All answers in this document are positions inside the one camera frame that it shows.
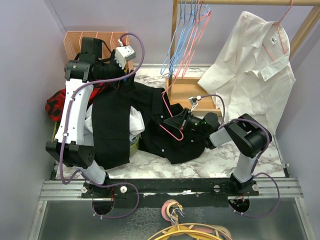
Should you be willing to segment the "black button shirt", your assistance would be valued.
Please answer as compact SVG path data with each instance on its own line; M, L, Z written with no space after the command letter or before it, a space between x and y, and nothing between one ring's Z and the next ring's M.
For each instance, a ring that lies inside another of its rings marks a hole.
M130 110L142 115L144 131L140 134L139 150L181 164L202 155L205 143L193 130L179 132L163 121L183 111L180 104L169 103L162 87L150 87L136 82L127 94L108 87L92 103L91 121L95 161L104 169L129 163Z

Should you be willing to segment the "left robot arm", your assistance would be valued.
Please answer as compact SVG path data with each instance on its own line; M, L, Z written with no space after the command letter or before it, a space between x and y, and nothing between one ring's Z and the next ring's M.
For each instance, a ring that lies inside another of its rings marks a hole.
M84 143L84 124L93 81L112 78L110 73L101 74L108 65L102 62L102 39L83 37L80 52L70 60L65 71L65 100L62 116L53 141L45 145L46 151L63 167L75 168L93 185L97 196L106 197L111 190L108 177L94 160L95 149Z

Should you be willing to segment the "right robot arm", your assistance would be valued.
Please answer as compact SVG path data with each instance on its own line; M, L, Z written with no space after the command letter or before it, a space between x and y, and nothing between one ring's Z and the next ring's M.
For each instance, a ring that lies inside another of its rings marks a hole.
M236 145L240 154L227 182L230 192L236 196L247 191L257 161L272 141L271 133L247 113L220 125L217 114L209 112L199 118L186 108L178 115L165 119L164 123L181 131L195 131L201 135L205 147L211 150L228 142Z

